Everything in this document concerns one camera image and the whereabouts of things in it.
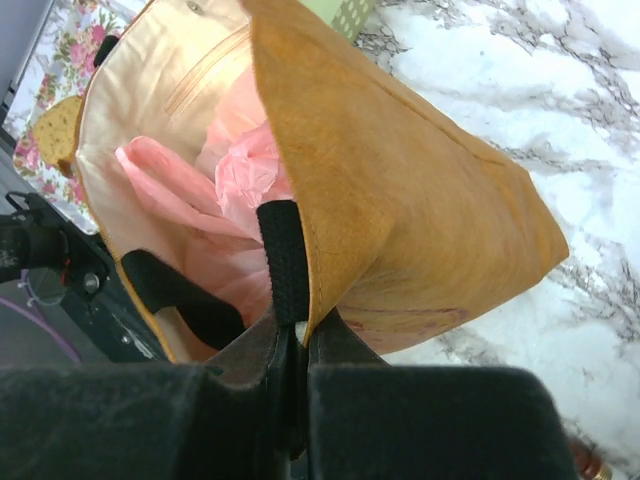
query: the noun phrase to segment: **pink flower pattern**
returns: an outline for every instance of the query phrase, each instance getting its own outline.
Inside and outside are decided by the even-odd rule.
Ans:
[[[85,203],[78,179],[65,178],[45,164],[38,152],[31,127],[48,108],[71,95],[81,95],[95,71],[93,58],[107,35],[120,35],[135,12],[116,10],[109,0],[76,0],[56,53],[40,86],[26,133],[14,154],[16,171],[51,203],[88,234],[98,227]]]

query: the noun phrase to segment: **cable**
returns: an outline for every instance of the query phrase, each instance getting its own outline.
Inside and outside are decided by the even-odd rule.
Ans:
[[[26,284],[26,282],[24,281],[25,277],[26,277],[26,271],[22,273],[22,283],[23,284]],[[28,290],[27,290],[27,296],[30,299],[32,298],[31,294],[30,294],[30,292]],[[0,296],[0,304],[4,305],[5,307],[9,308],[10,310],[13,310],[14,312],[18,313],[19,315],[22,315],[24,318],[29,320],[31,323],[33,323],[34,325],[40,327],[45,332],[47,332],[51,336],[51,338],[53,338],[53,340],[58,344],[58,346],[64,352],[64,354],[67,357],[69,357],[69,359],[72,362],[77,363],[77,364],[82,363],[82,359],[80,358],[80,355],[78,354],[78,352],[76,351],[74,346],[71,345],[71,343],[66,338],[64,338],[60,333],[58,333],[45,320],[44,315],[43,315],[42,311],[40,310],[40,308],[38,307],[37,303],[34,305],[35,313],[32,313],[32,312],[28,311],[27,309],[22,308],[19,305],[16,305],[12,301],[7,300],[6,298],[4,298],[2,296]]]

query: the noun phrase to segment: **black strap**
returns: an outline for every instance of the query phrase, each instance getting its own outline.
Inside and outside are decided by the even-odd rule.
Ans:
[[[152,253],[134,250],[121,261],[127,278],[151,313],[176,307],[185,323],[204,343],[223,349],[242,332],[242,316],[232,305],[188,280]]]
[[[100,45],[100,48],[96,52],[96,56],[93,57],[94,67],[98,68],[100,65],[102,65],[107,56],[109,56],[109,54],[111,53],[111,50],[113,50],[113,47],[115,47],[118,43],[118,40],[120,39],[115,35],[107,35],[106,37],[104,37],[102,45]]]
[[[278,324],[305,322],[309,316],[309,271],[298,206],[290,200],[265,203],[258,208],[258,221]]]

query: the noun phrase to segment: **marble surface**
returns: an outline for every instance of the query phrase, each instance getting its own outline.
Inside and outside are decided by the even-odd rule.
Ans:
[[[640,475],[640,5],[383,0],[372,60],[527,168],[571,257],[392,363],[533,371],[616,479]]]

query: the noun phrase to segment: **tan suede bag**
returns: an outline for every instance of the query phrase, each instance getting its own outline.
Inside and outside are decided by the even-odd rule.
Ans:
[[[296,0],[197,3],[152,1],[86,93],[77,170],[116,262],[145,250],[180,271],[186,235],[144,212],[116,148],[147,135],[193,161],[220,96],[252,61],[302,225],[307,340],[337,306],[377,352],[406,348],[524,292],[567,257],[525,170]],[[120,274],[172,361],[215,353],[175,308],[149,311]]]

